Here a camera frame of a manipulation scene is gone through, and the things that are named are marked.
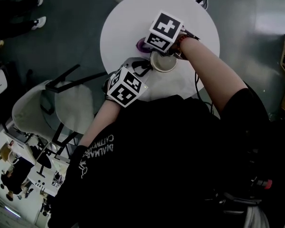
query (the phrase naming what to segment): desk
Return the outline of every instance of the desk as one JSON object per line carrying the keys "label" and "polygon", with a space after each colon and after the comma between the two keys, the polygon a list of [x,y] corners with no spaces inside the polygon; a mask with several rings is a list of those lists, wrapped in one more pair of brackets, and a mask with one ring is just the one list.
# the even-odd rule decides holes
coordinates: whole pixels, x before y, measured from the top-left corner
{"label": "desk", "polygon": [[[183,20],[185,28],[219,56],[216,26],[210,15],[194,0],[123,0],[108,16],[100,37],[101,58],[108,74],[116,71],[129,57],[149,57],[149,54],[139,52],[135,45],[148,35],[150,25],[160,10]],[[178,60],[175,69],[168,73],[153,70],[145,81],[149,89],[143,96],[148,100],[154,100],[160,94],[165,97],[178,94],[188,98],[196,93],[194,74],[194,69],[185,60]],[[198,90],[203,87],[199,81]]]}

